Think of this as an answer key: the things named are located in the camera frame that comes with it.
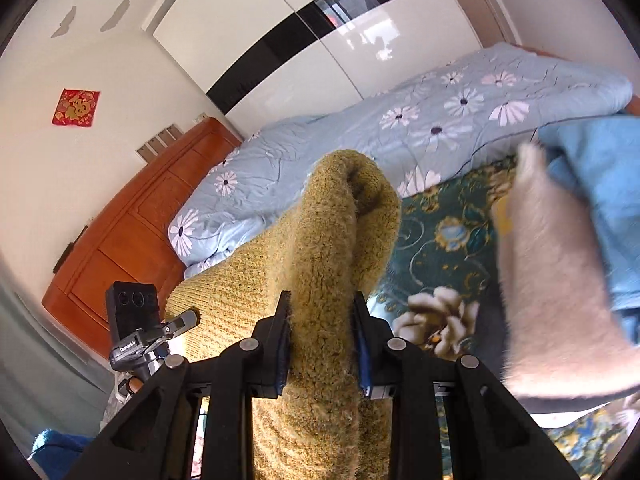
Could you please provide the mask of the left hand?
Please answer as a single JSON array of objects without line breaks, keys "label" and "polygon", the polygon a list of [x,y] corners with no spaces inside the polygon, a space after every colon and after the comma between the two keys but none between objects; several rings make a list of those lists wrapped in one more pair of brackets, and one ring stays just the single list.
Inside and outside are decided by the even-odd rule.
[{"label": "left hand", "polygon": [[131,376],[125,379],[124,388],[127,396],[132,396],[143,387],[141,379]]}]

